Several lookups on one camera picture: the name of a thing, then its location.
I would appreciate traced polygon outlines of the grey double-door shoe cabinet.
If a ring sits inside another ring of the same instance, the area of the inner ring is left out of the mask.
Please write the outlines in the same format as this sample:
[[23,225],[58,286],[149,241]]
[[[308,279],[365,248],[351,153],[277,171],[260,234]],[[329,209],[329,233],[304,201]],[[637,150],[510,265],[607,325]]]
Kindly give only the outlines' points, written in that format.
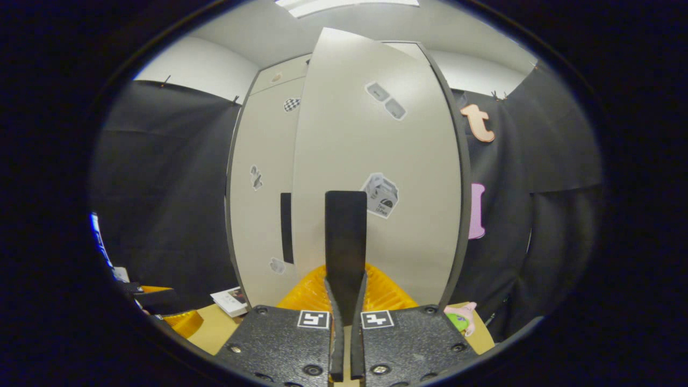
[[261,68],[234,128],[227,238],[248,303],[276,306],[364,226],[366,263],[419,304],[447,304],[471,213],[452,91],[419,42],[324,30],[312,52]]

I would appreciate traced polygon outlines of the pink and green plush toy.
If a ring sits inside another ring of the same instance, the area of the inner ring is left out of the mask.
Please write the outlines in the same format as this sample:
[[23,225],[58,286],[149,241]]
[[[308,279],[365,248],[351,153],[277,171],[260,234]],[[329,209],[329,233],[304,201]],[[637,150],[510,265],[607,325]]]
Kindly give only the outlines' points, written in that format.
[[468,302],[463,306],[446,306],[444,313],[450,319],[455,328],[464,336],[472,336],[475,332],[474,311],[477,308],[476,302]]

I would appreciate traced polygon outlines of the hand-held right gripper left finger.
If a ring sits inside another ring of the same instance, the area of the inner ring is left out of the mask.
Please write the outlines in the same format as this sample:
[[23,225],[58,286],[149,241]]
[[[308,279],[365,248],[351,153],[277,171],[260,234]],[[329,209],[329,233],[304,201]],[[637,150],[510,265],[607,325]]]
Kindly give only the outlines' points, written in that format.
[[325,266],[277,306],[255,305],[216,359],[278,387],[334,387],[344,377],[344,324]]

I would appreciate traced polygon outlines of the grey cabinet door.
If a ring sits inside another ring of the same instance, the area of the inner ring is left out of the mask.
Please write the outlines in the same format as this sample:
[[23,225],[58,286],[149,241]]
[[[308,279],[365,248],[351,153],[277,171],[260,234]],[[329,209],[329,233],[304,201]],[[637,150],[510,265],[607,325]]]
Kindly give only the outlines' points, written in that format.
[[468,241],[466,141],[445,77],[420,42],[325,28],[308,64],[291,198],[297,274],[325,264],[325,193],[359,191],[375,173],[397,188],[368,212],[366,261],[418,304],[445,305]]
[[234,132],[228,226],[239,282],[251,306],[277,306],[299,282],[283,248],[282,196],[293,191],[304,77],[248,97]]

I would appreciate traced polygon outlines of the long ceiling light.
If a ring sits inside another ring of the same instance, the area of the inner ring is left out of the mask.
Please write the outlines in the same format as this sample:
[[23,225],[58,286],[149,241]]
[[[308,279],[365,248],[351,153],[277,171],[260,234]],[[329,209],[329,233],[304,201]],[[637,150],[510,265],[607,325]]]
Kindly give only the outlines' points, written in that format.
[[274,3],[287,10],[293,17],[316,14],[337,8],[359,5],[400,5],[419,8],[419,0],[275,0]]

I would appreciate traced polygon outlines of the white booklet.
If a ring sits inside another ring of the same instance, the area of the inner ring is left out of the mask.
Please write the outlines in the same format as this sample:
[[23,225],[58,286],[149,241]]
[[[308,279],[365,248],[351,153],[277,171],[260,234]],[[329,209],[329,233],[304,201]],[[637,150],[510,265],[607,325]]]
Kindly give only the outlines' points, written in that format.
[[248,303],[240,286],[210,294],[214,303],[231,318],[248,312]]

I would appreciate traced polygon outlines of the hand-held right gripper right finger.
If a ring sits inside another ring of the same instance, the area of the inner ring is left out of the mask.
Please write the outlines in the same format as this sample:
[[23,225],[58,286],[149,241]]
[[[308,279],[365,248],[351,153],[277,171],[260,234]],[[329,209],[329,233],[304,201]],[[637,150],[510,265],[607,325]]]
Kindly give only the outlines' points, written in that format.
[[360,387],[410,387],[476,358],[454,318],[416,304],[381,270],[364,266],[350,340],[350,377]]

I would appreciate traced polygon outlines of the black door handle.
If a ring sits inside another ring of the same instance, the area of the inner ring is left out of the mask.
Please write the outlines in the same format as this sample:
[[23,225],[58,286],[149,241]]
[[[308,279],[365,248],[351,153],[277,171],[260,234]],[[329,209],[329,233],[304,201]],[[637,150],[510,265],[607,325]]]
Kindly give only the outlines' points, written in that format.
[[294,252],[292,242],[291,193],[280,193],[280,218],[283,262],[293,265]]
[[342,318],[351,325],[366,271],[368,199],[363,191],[325,193],[325,269]]

